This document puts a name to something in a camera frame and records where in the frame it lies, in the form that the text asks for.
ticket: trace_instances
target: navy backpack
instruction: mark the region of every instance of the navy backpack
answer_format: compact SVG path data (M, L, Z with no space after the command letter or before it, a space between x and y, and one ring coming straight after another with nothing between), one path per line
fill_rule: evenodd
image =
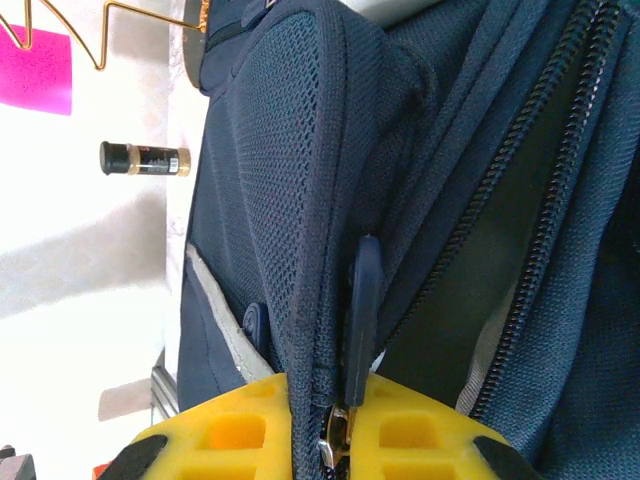
M339 478L374 364L544 478L640 478L639 2L212 0L200 84L181 409L284 371L295 479Z

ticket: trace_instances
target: wire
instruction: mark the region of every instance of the wire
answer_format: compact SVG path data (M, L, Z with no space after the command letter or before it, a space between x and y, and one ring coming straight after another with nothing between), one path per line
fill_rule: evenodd
M188 28L190 30L197 30L201 32L204 31L206 28L206 13L207 13L206 10L208 10L209 8L209 1L203 0L202 11L200 15L200 24L192 25L186 22L182 22L180 20L175 20L173 18L160 15L158 13L144 10L142 8L132 7L131 5L120 3L114 0L108 0L107 2L105 2L104 8L102 10L102 45L101 45L101 52L100 52L100 63L98 63L98 61L95 59L95 57L89 50L89 47L87 47L87 44L85 43L85 41L78 34L76 29L73 27L73 25L71 25L71 23L69 23L66 17L60 12L60 10L58 10L49 0L40 0L40 3L42 3L45 7L47 7L51 11L51 13L53 13L53 15L55 15L55 17L60 21L60 23L64 25L64 27L69 31L69 33L76 40L76 42L78 42L80 46L84 49L84 51L87 52L87 55L89 55L89 58L91 58L91 61L93 62L94 67L98 71L104 70L104 68L107 65L107 41L109 37L109 11L111 7L120 8L122 10L144 15L146 17L154 18L156 20L162 20L163 22L171 23L173 25L178 25L179 27ZM7 20L4 18L4 16L2 16L2 14L0 14L0 24L7 31L7 33L9 34L9 37L11 37L11 40L13 40L13 43L16 45L16 47L18 47L20 50L31 50L31 47L33 47L33 19L32 19L31 0L24 0L24 24L25 24L25 30L26 30L26 38L24 42L21 41L20 38L18 38L17 33L11 27L11 25L9 25L9 22L7 22Z

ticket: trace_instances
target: white wall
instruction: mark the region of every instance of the white wall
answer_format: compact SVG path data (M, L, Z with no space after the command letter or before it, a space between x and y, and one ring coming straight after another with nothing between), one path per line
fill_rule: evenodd
M99 52L103 1L53 3ZM22 24L21 5L0 11ZM33 10L35 28L64 32ZM106 177L98 146L165 144L168 27L124 12L112 25L105 72L72 47L71 117L0 105L0 444L33 453L44 480L91 478L146 426L99 423L98 400L148 375L162 343L165 179Z

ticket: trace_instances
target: pink paper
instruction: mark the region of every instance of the pink paper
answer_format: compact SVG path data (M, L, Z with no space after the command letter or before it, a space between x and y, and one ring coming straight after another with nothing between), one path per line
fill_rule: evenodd
M13 27L24 38L24 27ZM0 103L71 115L71 39L33 30L33 48L17 48L0 29Z

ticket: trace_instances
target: black zipper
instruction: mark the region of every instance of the black zipper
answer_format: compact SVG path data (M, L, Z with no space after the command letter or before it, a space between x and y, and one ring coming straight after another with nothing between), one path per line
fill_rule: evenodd
M512 350L548 263L553 239L562 221L561 212L570 197L570 185L579 170L578 153L584 139L587 119L603 75L606 57L612 46L613 33L618 25L619 8L602 0L583 0L572 13L558 45L536 82L524 107L512 124L498 154L487 168L479 187L473 194L464 214L441 251L432 271L413 298L405 315L398 322L377 357L395 339L402 327L416 314L420 305L435 289L447 268L460 251L487 202L519 148L527 138L551 95L565 78L577 55L584 57L576 92L561 138L560 147L539 208L527 257L516 288L498 348L480 390L471 416L480 419L499 384L509 352ZM347 468L327 469L326 478L346 480Z
M205 47L205 51L210 51L213 47L220 45L222 42L225 42L237 35L240 35L244 32L248 32L250 28L243 27L241 21L230 23L222 27L219 30L216 30L213 35L211 35L207 39L207 45Z
M470 413L474 419L482 419L487 411L500 383L509 354L529 315L542 282L544 270L549 263L553 238L562 222L561 212L569 201L570 186L579 171L578 153L584 140L585 127L593 110L598 88L601 87L604 65L612 48L613 35L618 26L619 17L618 6L609 3L598 5L571 113L549 178L519 286L493 360Z
M484 207L491 198L491 194L504 176L511 160L531 131L549 97L551 97L551 94L567 73L572 59L578 54L581 46L586 41L591 23L602 3L593 0L582 1L571 15L569 23L560 37L560 41L554 49L547 66L509 129L509 133L507 133L502 146L498 150L498 154L487 168L479 187L473 194L469 205L458 221L442 252L440 252L433 269L420 286L403 317L377 352L377 355L382 353L393 342L402 327L413 318L418 307L438 285L447 268L464 245Z

